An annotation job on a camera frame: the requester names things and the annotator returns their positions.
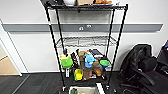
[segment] shelf post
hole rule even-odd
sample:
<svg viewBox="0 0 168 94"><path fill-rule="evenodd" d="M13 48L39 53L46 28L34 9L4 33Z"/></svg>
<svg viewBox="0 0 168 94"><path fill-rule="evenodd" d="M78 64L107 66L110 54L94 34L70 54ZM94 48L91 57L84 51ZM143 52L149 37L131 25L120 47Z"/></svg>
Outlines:
<svg viewBox="0 0 168 94"><path fill-rule="evenodd" d="M56 11L56 15L57 15L57 22L58 22L58 28L59 28L60 37L61 37L62 48L63 48L63 51L64 51L64 43L63 43L63 38L62 38L62 30L61 30L59 15L58 15L58 9L56 8L55 11Z"/></svg>
<svg viewBox="0 0 168 94"><path fill-rule="evenodd" d="M45 7L47 19L48 19L49 28L50 28L50 31L51 31L51 36L52 36L52 40L53 40L53 44L54 44L54 49L55 49L56 56L57 56L57 61L58 61L58 64L59 64L59 70L60 70L60 73L61 73L62 84L63 84L63 91L64 91L64 89L65 89L65 83L64 83L63 73L62 73L62 70L61 70L61 64L60 64L59 57L58 57L57 46L55 44L56 42L55 42L55 38L54 38L54 32L53 32L53 29L52 29L51 21L50 21L50 16L49 16L48 8L47 8L48 7L47 3L46 3L46 5L44 7Z"/></svg>
<svg viewBox="0 0 168 94"><path fill-rule="evenodd" d="M113 26L114 13L115 13L115 9L113 9L113 14L112 14L112 17L111 17L111 24L110 24L108 43L107 43L107 49L106 49L106 57L107 57L107 54L108 54L109 42L110 42L110 38L111 38L111 31L112 31L112 26Z"/></svg>
<svg viewBox="0 0 168 94"><path fill-rule="evenodd" d="M122 31L123 31L124 21L125 21L127 10L128 10L128 4L126 4L126 7L124 9L124 15L123 15L123 19L122 19L122 24L120 26L120 32L119 32L119 36L118 36L118 41L117 41L117 45L116 45L116 49L115 49L115 53L114 53L114 57L113 57L113 62L111 64L110 76L109 76L109 79L108 79L108 83L106 85L107 88L109 87L109 84L110 84L110 79L111 79L111 76L112 76L112 71L113 71L113 67L114 67L116 56L117 56L117 52L118 52L119 42L120 42L120 39L121 39L121 34L122 34Z"/></svg>

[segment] white wall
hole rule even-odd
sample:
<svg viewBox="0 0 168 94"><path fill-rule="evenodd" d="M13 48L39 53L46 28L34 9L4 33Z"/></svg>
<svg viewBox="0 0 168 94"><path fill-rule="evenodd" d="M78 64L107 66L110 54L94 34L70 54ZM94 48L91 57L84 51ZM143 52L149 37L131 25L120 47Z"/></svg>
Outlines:
<svg viewBox="0 0 168 94"><path fill-rule="evenodd" d="M115 70L119 70L121 62L128 50L135 44L149 43L153 47L153 55L157 56L161 46L168 39L167 0L120 0L120 5L129 4L125 23L162 23L161 31L153 33L122 34ZM55 12L50 11L52 23L56 23ZM121 23L123 11L116 11L114 23ZM110 23L109 12L60 12L61 23ZM0 18L6 24L38 24L47 23L45 11L40 0L1 0ZM107 33L64 33L64 36L107 35ZM58 71L54 48L49 32L10 33L12 40L29 72ZM115 47L110 47L109 58L112 59Z"/></svg>
<svg viewBox="0 0 168 94"><path fill-rule="evenodd" d="M2 46L0 45L0 60L2 58L4 58L5 56L7 56L7 54L5 53L5 51L3 50Z"/></svg>

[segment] cardboard box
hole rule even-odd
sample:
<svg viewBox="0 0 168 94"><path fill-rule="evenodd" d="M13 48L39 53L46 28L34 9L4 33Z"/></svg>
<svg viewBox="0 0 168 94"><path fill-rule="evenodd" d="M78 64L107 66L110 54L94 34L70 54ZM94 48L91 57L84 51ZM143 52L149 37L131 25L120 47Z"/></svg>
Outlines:
<svg viewBox="0 0 168 94"><path fill-rule="evenodd" d="M93 0L77 0L79 6L84 4L93 4Z"/></svg>

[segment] green object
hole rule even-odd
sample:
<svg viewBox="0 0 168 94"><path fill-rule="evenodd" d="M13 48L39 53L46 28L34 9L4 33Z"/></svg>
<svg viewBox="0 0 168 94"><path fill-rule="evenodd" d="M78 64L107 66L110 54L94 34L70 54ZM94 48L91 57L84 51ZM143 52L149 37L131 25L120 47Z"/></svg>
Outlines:
<svg viewBox="0 0 168 94"><path fill-rule="evenodd" d="M110 64L110 62L107 60L100 60L100 64L103 66L108 66Z"/></svg>
<svg viewBox="0 0 168 94"><path fill-rule="evenodd" d="M77 89L73 88L73 89L71 90L71 94L78 94Z"/></svg>
<svg viewBox="0 0 168 94"><path fill-rule="evenodd" d="M64 59L61 61L61 65L64 67L64 68L70 68L73 64L73 61L72 59Z"/></svg>

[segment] floor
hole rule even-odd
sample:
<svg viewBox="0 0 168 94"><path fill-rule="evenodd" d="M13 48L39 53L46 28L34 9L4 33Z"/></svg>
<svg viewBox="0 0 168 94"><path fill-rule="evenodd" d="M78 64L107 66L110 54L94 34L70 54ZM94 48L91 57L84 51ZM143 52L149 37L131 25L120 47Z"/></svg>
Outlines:
<svg viewBox="0 0 168 94"><path fill-rule="evenodd" d="M101 81L106 84L107 81L90 79L88 81L76 82L71 76L69 79L65 78L65 85L70 87L70 85L81 85L90 86L95 82ZM132 94L123 91L126 88L120 88L119 84L123 81L118 77L118 72L113 72L110 88L105 90L106 94ZM60 73L34 73L34 74L23 74L20 76L0 76L0 94L68 94L68 92L59 93L62 88L62 81L60 78ZM138 94L138 90L129 89Z"/></svg>
<svg viewBox="0 0 168 94"><path fill-rule="evenodd" d="M8 56L0 60L0 75L19 75Z"/></svg>

